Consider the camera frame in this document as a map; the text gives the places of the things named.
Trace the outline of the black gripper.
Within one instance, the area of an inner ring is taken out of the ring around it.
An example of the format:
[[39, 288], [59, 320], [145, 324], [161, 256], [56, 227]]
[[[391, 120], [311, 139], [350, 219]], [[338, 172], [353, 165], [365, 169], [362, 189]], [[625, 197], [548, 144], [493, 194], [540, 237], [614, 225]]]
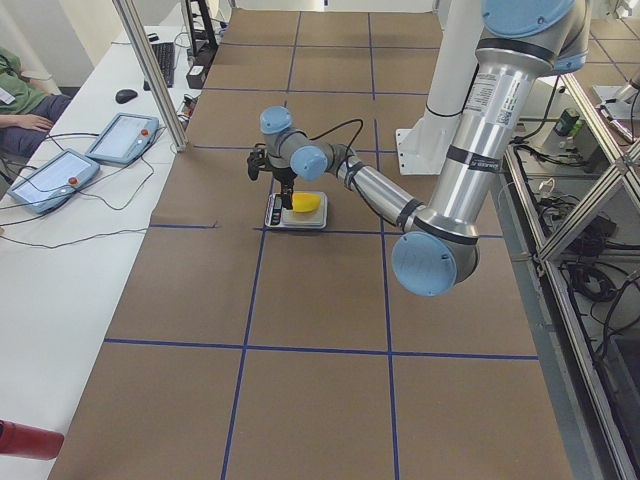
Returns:
[[272, 175], [280, 183], [280, 197], [282, 207], [287, 210], [293, 209], [293, 193], [297, 174], [290, 168], [272, 168]]

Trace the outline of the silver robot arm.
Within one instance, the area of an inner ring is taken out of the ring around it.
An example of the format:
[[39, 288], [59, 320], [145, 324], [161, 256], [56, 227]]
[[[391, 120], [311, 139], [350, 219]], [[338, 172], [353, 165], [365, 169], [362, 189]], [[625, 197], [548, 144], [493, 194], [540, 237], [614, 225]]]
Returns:
[[250, 154], [248, 175], [267, 171], [286, 208], [294, 180], [331, 173], [403, 236], [392, 251], [402, 286], [438, 296], [467, 279], [479, 262], [476, 219], [534, 82], [580, 69], [588, 50], [588, 1], [484, 1], [478, 71], [433, 195], [423, 203], [363, 163], [349, 146], [313, 141], [293, 127], [288, 109], [261, 113], [264, 144]]

